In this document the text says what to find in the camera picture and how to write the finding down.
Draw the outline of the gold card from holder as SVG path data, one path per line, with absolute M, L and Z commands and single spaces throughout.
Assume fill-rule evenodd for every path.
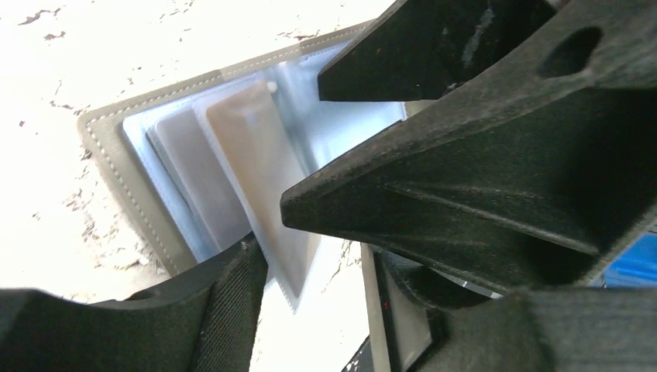
M 286 227 L 282 194 L 304 177 L 266 81 L 240 85 L 205 109 L 218 158 L 236 189 L 273 275 L 295 307 L 304 293 L 320 239 Z

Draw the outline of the grey card holder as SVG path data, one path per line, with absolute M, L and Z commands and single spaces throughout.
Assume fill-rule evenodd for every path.
M 171 274 L 221 252 L 211 253 L 204 244 L 147 130 L 172 112 L 192 109 L 218 158 L 205 109 L 242 84 L 266 81 L 305 178 L 417 109 L 405 102 L 324 102 L 319 98 L 319 71 L 364 29 L 361 23 L 304 40 L 80 117 L 78 128 L 85 146 Z M 314 296 L 338 260 L 340 240 L 315 235 L 320 243 L 297 306 L 291 306 L 270 267 L 274 283 L 292 309 Z

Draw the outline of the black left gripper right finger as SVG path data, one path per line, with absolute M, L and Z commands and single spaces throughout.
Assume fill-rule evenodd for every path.
M 654 371 L 654 288 L 500 298 L 368 244 L 364 371 Z

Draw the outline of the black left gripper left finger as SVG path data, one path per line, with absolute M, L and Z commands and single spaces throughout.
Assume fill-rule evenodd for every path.
M 1 293 L 3 371 L 247 371 L 267 262 L 253 234 L 122 301 Z

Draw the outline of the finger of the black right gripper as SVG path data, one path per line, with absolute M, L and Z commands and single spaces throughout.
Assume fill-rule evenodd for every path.
M 395 1 L 318 73 L 329 102 L 437 100 L 557 13 L 548 1 Z
M 499 293 L 591 282 L 656 221 L 656 3 L 570 2 L 280 212 Z

